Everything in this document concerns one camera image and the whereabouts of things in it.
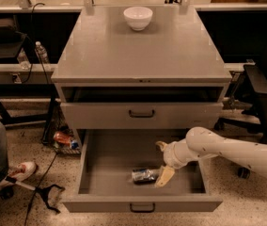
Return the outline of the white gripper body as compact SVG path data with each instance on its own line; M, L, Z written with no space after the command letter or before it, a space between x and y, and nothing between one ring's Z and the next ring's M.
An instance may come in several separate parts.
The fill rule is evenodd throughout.
M166 144L163 155L165 164L174 170L185 167L193 159L185 139Z

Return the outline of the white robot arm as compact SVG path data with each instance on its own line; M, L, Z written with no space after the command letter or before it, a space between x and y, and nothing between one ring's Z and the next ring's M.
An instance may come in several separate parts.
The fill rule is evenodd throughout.
M163 153L165 162L165 165L160 167L156 187L165 186L175 171L189 162L215 156L222 156L267 177L267 144L221 137L209 129L194 127L187 132L183 140L171 143L157 141L156 145Z

